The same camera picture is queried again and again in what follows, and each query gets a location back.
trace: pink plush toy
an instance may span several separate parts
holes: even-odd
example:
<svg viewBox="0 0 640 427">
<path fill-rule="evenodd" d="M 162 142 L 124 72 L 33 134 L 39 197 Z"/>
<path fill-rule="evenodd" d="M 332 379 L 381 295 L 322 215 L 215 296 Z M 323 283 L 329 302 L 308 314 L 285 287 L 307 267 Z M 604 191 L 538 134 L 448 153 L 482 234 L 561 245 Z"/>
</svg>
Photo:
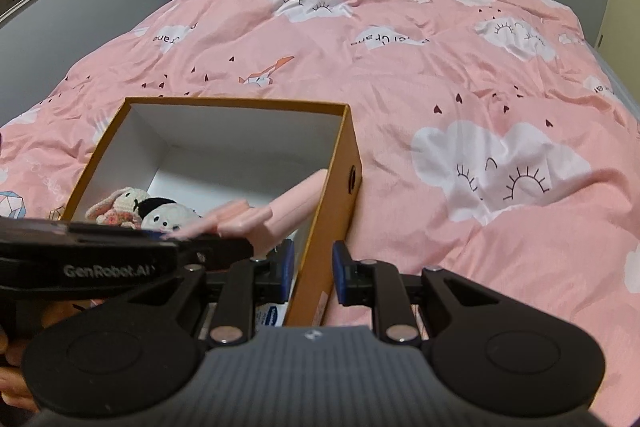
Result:
<svg viewBox="0 0 640 427">
<path fill-rule="evenodd" d="M 115 225 L 130 229 L 139 229 L 142 219 L 138 207 L 149 198 L 146 190 L 126 187 L 116 190 L 111 196 L 94 204 L 86 211 L 85 218 L 98 225 Z"/>
</svg>

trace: finger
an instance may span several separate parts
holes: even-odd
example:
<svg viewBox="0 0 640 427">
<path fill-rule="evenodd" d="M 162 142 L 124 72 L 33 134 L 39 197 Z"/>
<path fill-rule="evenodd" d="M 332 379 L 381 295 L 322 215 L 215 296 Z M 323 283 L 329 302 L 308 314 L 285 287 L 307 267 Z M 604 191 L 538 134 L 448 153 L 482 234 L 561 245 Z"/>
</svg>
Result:
<svg viewBox="0 0 640 427">
<path fill-rule="evenodd" d="M 9 347 L 9 337 L 6 336 L 4 329 L 0 326 L 0 355 L 4 355 L 7 347 Z"/>
<path fill-rule="evenodd" d="M 49 328 L 64 319 L 78 315 L 89 307 L 88 301 L 53 302 L 42 312 L 42 327 Z"/>
<path fill-rule="evenodd" d="M 17 396 L 11 393 L 2 393 L 2 400 L 10 407 L 18 407 L 19 409 L 26 409 L 27 411 L 38 412 L 38 407 L 33 401 L 33 398 Z"/>
<path fill-rule="evenodd" d="M 0 391 L 18 396 L 31 397 L 27 383 L 17 367 L 0 367 Z"/>
<path fill-rule="evenodd" d="M 15 367 L 20 366 L 22 354 L 24 353 L 27 344 L 29 344 L 27 339 L 18 339 L 9 344 L 9 347 L 7 347 L 4 352 L 4 357 L 9 365 L 14 365 Z"/>
</svg>

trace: plush toy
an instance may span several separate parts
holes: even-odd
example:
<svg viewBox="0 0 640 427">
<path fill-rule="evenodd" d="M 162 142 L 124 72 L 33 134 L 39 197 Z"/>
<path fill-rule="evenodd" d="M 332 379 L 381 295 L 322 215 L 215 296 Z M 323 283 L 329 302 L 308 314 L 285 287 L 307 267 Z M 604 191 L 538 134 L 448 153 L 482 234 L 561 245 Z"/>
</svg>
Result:
<svg viewBox="0 0 640 427">
<path fill-rule="evenodd" d="M 148 198 L 140 203 L 138 211 L 142 218 L 142 230 L 157 232 L 175 232 L 200 219 L 195 210 L 167 198 Z"/>
<path fill-rule="evenodd" d="M 140 203 L 149 198 L 146 190 L 125 187 L 116 190 L 111 196 L 94 204 L 84 217 L 98 225 L 120 225 L 130 229 L 139 229 L 142 224 Z"/>
</svg>

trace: open box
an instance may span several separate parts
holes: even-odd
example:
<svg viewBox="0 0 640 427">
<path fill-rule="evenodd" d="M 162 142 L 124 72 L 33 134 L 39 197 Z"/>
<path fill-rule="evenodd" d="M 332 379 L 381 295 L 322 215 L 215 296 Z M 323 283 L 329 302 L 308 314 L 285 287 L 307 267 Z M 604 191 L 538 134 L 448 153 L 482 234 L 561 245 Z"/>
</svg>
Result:
<svg viewBox="0 0 640 427">
<path fill-rule="evenodd" d="M 297 270 L 289 302 L 262 307 L 270 325 L 318 325 L 333 284 L 332 243 L 345 238 L 362 175 L 348 105 L 127 98 L 62 217 L 83 221 L 92 204 L 127 186 L 178 201 L 201 216 L 238 198 L 262 206 L 322 168 L 328 174 L 320 203 L 290 236 Z"/>
</svg>

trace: bed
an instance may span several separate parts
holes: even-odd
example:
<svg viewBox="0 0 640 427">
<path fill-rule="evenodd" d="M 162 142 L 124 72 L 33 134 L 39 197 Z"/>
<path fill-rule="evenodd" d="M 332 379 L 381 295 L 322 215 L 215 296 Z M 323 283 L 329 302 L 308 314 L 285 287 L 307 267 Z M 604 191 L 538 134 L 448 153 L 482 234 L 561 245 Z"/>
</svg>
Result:
<svg viewBox="0 0 640 427">
<path fill-rule="evenodd" d="M 441 264 L 589 331 L 607 358 L 593 411 L 625 426 L 640 415 L 640 130 L 618 91 L 553 0 L 173 0 L 2 127 L 0 211 L 59 213 L 124 96 L 349 103 L 354 257 Z M 369 316 L 334 299 L 325 320 Z"/>
</svg>

